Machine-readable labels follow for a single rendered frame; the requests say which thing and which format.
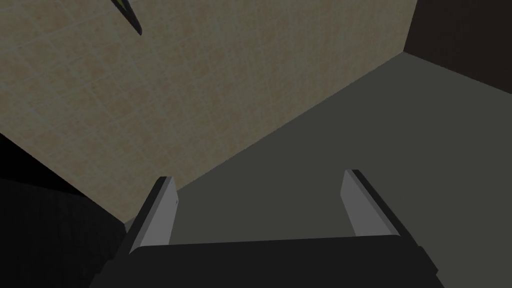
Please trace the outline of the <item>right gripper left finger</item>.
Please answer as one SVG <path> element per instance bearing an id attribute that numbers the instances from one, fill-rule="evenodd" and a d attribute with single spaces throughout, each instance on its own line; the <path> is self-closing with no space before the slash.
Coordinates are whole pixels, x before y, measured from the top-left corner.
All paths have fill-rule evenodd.
<path id="1" fill-rule="evenodd" d="M 175 179 L 157 179 L 127 232 L 127 253 L 140 247 L 170 243 L 179 204 Z"/>

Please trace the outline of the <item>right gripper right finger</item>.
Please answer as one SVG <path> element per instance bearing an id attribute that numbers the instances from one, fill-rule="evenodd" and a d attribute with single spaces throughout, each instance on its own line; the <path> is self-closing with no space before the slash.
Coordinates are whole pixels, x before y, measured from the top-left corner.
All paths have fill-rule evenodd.
<path id="1" fill-rule="evenodd" d="M 351 169 L 344 171 L 340 197 L 357 237 L 399 235 L 398 230 Z"/>

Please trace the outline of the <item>black pointed object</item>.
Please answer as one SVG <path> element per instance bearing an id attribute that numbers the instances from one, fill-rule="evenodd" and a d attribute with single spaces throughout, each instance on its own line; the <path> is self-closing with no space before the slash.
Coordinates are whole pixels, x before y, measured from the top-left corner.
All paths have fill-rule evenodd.
<path id="1" fill-rule="evenodd" d="M 117 10 L 123 15 L 123 17 L 129 22 L 134 28 L 138 35 L 143 35 L 142 26 L 137 19 L 129 0 L 110 0 Z"/>

